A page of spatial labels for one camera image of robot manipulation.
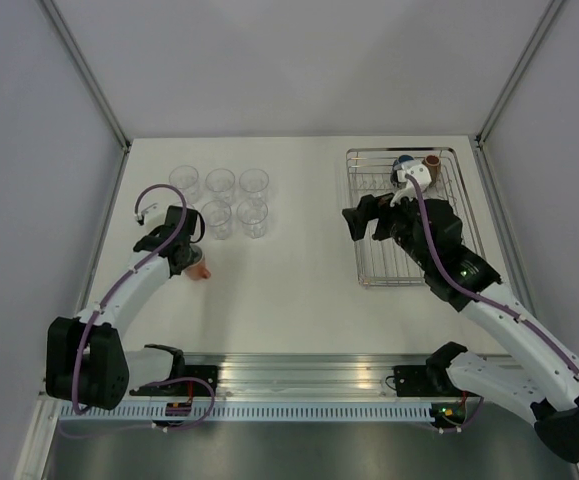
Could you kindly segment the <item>pink ceramic mug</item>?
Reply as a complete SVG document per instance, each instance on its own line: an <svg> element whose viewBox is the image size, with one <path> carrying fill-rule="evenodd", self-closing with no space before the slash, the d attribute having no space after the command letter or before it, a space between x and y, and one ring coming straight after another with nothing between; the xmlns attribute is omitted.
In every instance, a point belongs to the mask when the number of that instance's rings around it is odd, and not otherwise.
<svg viewBox="0 0 579 480"><path fill-rule="evenodd" d="M192 263L184 270L184 274L193 281L208 280L212 274L209 271L203 253L197 254Z"/></svg>

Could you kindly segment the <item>clear glass cup five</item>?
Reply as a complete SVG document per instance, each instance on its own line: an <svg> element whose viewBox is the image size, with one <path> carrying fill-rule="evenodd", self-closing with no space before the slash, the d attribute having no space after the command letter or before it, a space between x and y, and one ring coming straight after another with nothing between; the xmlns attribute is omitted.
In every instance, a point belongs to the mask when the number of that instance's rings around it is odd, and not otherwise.
<svg viewBox="0 0 579 480"><path fill-rule="evenodd" d="M216 240L226 240L231 236L231 207L222 200L213 200L201 209L208 231Z"/></svg>

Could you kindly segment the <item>blue ceramic mug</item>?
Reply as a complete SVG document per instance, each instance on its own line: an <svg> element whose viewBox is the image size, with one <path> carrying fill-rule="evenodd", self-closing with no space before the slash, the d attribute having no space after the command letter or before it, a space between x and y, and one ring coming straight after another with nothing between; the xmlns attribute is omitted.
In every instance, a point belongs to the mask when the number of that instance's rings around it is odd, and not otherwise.
<svg viewBox="0 0 579 480"><path fill-rule="evenodd" d="M392 164L392 172L407 171L417 164L417 160L408 154L398 156Z"/></svg>

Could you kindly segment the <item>clear glass cup one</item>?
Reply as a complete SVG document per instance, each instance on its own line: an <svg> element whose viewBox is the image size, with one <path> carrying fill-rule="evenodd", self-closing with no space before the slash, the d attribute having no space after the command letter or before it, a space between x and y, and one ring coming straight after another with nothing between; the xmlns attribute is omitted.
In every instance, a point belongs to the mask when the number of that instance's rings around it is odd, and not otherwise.
<svg viewBox="0 0 579 480"><path fill-rule="evenodd" d="M169 175L169 183L184 195L188 203L193 204L200 200L200 177L195 167L181 165L174 168Z"/></svg>

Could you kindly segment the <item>brown ceramic mug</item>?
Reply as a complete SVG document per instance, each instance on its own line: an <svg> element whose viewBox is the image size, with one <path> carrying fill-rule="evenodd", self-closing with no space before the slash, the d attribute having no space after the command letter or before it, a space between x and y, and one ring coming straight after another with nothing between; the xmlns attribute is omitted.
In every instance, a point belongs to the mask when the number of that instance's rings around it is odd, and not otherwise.
<svg viewBox="0 0 579 480"><path fill-rule="evenodd" d="M423 159L423 164L429 171L431 178L429 186L432 187L437 183L438 177L440 176L442 168L441 160L436 155L428 155Z"/></svg>

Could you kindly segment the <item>clear glass cup four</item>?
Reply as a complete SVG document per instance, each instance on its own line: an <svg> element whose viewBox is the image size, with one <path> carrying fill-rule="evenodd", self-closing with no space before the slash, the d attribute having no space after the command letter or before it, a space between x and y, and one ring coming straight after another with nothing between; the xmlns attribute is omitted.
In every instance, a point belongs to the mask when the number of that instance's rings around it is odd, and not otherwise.
<svg viewBox="0 0 579 480"><path fill-rule="evenodd" d="M238 205L236 213L247 237L259 239L265 236L269 210L263 200L244 200Z"/></svg>

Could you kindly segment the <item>clear glass cup two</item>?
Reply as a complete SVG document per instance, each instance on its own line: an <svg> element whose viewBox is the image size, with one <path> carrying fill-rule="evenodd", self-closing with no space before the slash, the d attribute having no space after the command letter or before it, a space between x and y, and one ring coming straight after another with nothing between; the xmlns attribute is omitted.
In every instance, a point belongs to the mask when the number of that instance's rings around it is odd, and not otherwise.
<svg viewBox="0 0 579 480"><path fill-rule="evenodd" d="M217 168L208 173L205 187L214 200L220 200L228 205L235 201L235 175L226 168Z"/></svg>

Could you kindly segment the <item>clear glass cup three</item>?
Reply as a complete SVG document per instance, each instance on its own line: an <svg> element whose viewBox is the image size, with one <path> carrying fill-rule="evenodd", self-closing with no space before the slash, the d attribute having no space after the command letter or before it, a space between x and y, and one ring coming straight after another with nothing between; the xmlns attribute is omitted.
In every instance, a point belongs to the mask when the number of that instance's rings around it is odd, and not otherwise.
<svg viewBox="0 0 579 480"><path fill-rule="evenodd" d="M252 202L267 202L269 175L266 171L258 168L244 171L239 177L239 186Z"/></svg>

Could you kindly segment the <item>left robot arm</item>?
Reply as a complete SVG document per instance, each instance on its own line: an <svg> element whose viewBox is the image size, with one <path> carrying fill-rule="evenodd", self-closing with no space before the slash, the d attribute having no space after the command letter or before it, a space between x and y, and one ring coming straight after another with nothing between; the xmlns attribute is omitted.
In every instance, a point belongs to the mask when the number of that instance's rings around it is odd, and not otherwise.
<svg viewBox="0 0 579 480"><path fill-rule="evenodd" d="M133 247L130 264L110 291L73 318L58 317L46 343L45 391L70 401L79 413L92 407L114 409L125 394L175 396L187 384L182 350L147 344L127 351L122 338L153 294L171 278L205 277L204 254L196 233L202 215L180 205L168 207L164 221Z"/></svg>

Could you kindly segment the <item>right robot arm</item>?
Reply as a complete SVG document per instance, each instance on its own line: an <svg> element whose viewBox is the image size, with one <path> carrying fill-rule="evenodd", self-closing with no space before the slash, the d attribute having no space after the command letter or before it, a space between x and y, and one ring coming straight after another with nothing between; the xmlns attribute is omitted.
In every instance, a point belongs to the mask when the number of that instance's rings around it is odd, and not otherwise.
<svg viewBox="0 0 579 480"><path fill-rule="evenodd" d="M520 375L489 366L449 343L427 361L428 388L490 399L529 423L560 459L579 462L579 356L551 334L515 297L500 274L463 243L461 219L440 199L392 203L366 195L342 212L352 240L370 222L376 241L394 241L423 271L430 291L486 330L522 367Z"/></svg>

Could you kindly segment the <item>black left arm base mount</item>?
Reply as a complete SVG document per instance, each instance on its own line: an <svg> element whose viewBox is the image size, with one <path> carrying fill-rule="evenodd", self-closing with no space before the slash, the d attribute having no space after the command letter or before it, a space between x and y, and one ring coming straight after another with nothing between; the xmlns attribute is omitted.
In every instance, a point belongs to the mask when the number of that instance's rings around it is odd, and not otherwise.
<svg viewBox="0 0 579 480"><path fill-rule="evenodd" d="M216 392L219 383L219 367L188 365L181 373L172 374L171 379L175 380L168 386L171 396L209 398L211 391Z"/></svg>

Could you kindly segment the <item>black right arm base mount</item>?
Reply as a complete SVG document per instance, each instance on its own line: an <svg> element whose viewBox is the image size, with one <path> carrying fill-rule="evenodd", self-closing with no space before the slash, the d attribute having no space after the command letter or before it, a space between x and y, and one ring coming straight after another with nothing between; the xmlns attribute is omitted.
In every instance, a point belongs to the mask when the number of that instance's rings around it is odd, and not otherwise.
<svg viewBox="0 0 579 480"><path fill-rule="evenodd" d="M396 365L393 367L393 385L398 397L433 397L436 394L424 365Z"/></svg>

